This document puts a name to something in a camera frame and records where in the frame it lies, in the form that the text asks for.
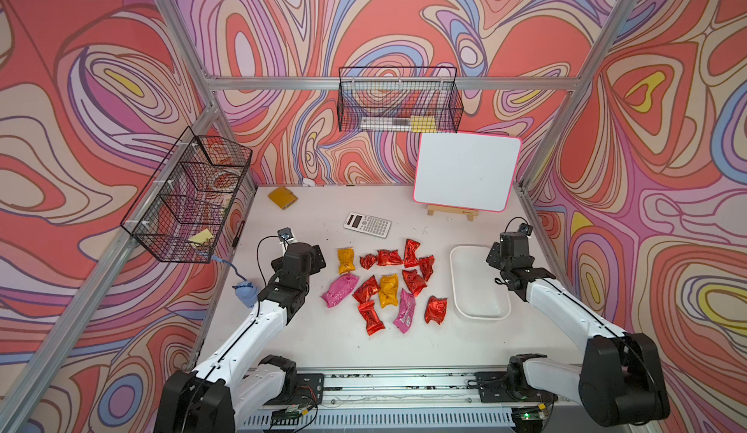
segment psychedelic patterned wall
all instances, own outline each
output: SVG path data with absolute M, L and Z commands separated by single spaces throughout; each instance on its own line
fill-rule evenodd
M 207 73 L 336 76 L 438 65 L 465 76 L 575 76 L 615 0 L 177 0 Z M 336 92 L 218 94 L 260 184 L 412 183 L 419 135 L 340 133 Z M 467 91 L 462 131 L 521 137 L 521 166 L 561 92 Z
M 0 0 L 0 396 L 201 110 L 151 0 Z M 138 249 L 26 431 L 146 429 L 216 275 Z
M 520 137 L 519 175 L 550 126 L 564 91 L 482 91 L 482 107 L 460 131 Z M 257 184 L 411 184 L 418 133 L 341 133 L 337 94 L 263 91 L 219 96 L 238 141 L 255 151 Z
M 584 302 L 659 345 L 664 431 L 747 431 L 747 0 L 642 0 L 533 197 Z

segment blue cable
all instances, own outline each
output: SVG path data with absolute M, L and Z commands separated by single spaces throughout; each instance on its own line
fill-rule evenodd
M 231 268 L 233 268 L 234 272 L 236 273 L 236 275 L 238 277 L 241 278 L 241 280 L 243 280 L 244 282 L 247 281 L 247 278 L 245 278 L 241 274 L 239 274 L 238 270 L 236 269 L 236 266 L 234 266 L 234 263 L 231 263 L 230 261 L 223 260 L 222 258 L 219 258 L 219 257 L 217 257 L 215 255 L 213 255 L 213 261 L 220 261 L 221 263 L 225 263 L 225 264 L 229 265 Z

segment white tray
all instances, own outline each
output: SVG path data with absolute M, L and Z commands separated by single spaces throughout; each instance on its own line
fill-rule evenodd
M 490 248 L 460 245 L 449 254 L 454 305 L 471 319 L 497 321 L 511 313 L 511 301 L 506 286 L 495 283 L 500 271 L 488 266 L 485 259 Z

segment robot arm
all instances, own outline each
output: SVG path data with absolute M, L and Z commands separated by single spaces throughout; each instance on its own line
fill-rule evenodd
M 275 274 L 259 293 L 251 314 L 192 373 L 176 372 L 164 384 L 155 433 L 234 433 L 267 401 L 292 396 L 296 364 L 283 357 L 267 356 L 244 378 L 267 343 L 303 306 L 309 276 L 326 265 L 318 246 L 282 239 L 285 254 L 273 261 Z
M 507 384 L 514 391 L 535 388 L 584 406 L 602 426 L 648 422 L 669 415 L 657 346 L 648 336 L 628 334 L 568 292 L 548 270 L 534 268 L 531 228 L 500 234 L 486 259 L 522 300 L 544 313 L 584 353 L 581 367 L 541 354 L 511 357 Z

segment calculator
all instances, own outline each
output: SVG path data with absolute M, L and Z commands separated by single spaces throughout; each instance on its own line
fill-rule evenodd
M 386 234 L 389 233 L 391 221 L 360 213 L 348 213 L 343 227 L 385 239 Z

